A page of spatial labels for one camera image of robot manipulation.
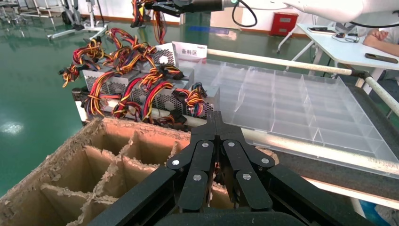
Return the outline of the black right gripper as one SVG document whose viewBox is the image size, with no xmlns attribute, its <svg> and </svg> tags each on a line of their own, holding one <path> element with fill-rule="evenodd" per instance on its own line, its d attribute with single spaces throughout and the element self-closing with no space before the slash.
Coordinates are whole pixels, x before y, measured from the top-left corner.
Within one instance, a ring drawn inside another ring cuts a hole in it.
<svg viewBox="0 0 399 226">
<path fill-rule="evenodd" d="M 179 17 L 181 13 L 223 11 L 222 0 L 148 0 L 145 6 L 154 7 L 154 11 Z"/>
</svg>

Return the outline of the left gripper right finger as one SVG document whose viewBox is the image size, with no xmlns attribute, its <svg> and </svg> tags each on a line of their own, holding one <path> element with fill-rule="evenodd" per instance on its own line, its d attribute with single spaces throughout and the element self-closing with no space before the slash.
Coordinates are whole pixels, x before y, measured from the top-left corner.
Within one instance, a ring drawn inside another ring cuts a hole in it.
<svg viewBox="0 0 399 226">
<path fill-rule="evenodd" d="M 265 226 L 369 226 L 371 222 L 266 153 L 216 112 L 223 178 L 233 202 Z"/>
</svg>

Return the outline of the bare person hand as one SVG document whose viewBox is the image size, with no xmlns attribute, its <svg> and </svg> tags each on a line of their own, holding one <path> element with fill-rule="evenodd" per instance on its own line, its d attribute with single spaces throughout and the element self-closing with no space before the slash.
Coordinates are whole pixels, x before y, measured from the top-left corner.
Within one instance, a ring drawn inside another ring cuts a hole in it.
<svg viewBox="0 0 399 226">
<path fill-rule="evenodd" d="M 380 41 L 383 41 L 388 36 L 388 34 L 389 32 L 379 29 L 372 29 L 368 32 L 368 35 L 374 36 Z"/>
</svg>

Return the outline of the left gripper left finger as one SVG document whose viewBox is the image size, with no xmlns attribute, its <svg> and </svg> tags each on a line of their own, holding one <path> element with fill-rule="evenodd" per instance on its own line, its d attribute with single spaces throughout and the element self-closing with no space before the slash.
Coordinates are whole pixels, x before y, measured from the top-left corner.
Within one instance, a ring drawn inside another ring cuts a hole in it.
<svg viewBox="0 0 399 226">
<path fill-rule="evenodd" d="M 177 226 L 183 213 L 199 213 L 209 201 L 215 169 L 216 112 L 192 129 L 190 143 L 138 183 L 90 226 Z"/>
</svg>

